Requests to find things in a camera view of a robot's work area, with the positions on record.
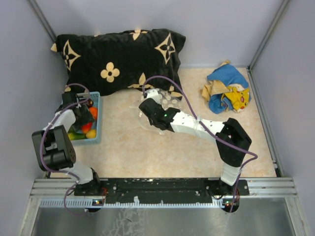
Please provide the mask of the clear polka dot zip bag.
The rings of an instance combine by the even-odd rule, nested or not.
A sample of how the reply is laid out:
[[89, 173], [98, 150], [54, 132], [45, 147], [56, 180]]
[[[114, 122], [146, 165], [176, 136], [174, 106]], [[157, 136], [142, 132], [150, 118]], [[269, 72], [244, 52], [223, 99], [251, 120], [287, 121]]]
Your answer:
[[[157, 90], [162, 95], [161, 106], [164, 110], [167, 110], [168, 108], [176, 108], [179, 110], [182, 109], [181, 101], [179, 100], [179, 98], [172, 96], [170, 93], [160, 88], [157, 88]], [[164, 131], [149, 124], [149, 119], [139, 109], [139, 105], [142, 103], [143, 100], [144, 97], [143, 95], [141, 95], [139, 100], [136, 100], [132, 105], [130, 105], [134, 117], [136, 118], [140, 127], [143, 128], [144, 130], [150, 132], [157, 132], [160, 135], [164, 135]]]

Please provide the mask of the yellow toy pepper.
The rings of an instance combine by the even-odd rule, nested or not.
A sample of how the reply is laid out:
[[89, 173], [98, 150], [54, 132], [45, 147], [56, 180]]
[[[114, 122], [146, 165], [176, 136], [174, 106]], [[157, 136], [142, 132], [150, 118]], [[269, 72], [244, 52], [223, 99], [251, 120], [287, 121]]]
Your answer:
[[91, 129], [90, 131], [88, 131], [86, 133], [86, 138], [87, 139], [94, 139], [94, 138], [96, 138], [96, 130], [95, 129]]

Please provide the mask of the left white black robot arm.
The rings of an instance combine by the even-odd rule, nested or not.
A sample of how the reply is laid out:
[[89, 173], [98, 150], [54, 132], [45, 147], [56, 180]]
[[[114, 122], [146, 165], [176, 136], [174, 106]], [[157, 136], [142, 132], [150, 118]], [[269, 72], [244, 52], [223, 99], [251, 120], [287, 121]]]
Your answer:
[[91, 196], [102, 191], [96, 171], [77, 161], [68, 132], [94, 121], [89, 111], [91, 94], [64, 92], [61, 105], [51, 122], [31, 135], [38, 165], [41, 170], [70, 175], [75, 181], [74, 195]]

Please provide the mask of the light blue plastic basket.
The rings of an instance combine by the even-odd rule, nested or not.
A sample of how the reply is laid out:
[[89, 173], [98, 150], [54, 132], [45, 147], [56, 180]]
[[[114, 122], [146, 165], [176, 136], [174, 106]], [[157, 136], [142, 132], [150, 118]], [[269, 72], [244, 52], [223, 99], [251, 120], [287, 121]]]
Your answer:
[[79, 146], [100, 143], [102, 127], [102, 101], [100, 93], [97, 91], [90, 92], [90, 94], [65, 92], [62, 94], [62, 104], [68, 105], [74, 103], [75, 100], [72, 99], [73, 95], [76, 95], [79, 101], [85, 100], [88, 95], [90, 98], [85, 103], [89, 109], [89, 113], [84, 115], [84, 120], [89, 120], [89, 122], [82, 125], [80, 121], [72, 125], [68, 131], [72, 144]]

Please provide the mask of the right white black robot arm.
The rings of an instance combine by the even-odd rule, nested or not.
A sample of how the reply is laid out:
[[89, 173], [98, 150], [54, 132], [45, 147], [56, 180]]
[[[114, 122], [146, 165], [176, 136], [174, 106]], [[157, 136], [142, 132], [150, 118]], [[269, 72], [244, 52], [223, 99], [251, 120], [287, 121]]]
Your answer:
[[220, 122], [195, 118], [176, 108], [165, 110], [152, 98], [141, 102], [139, 109], [148, 118], [149, 124], [161, 131], [186, 133], [214, 141], [223, 161], [220, 190], [229, 195], [237, 189], [243, 160], [252, 144], [237, 120], [229, 118]]

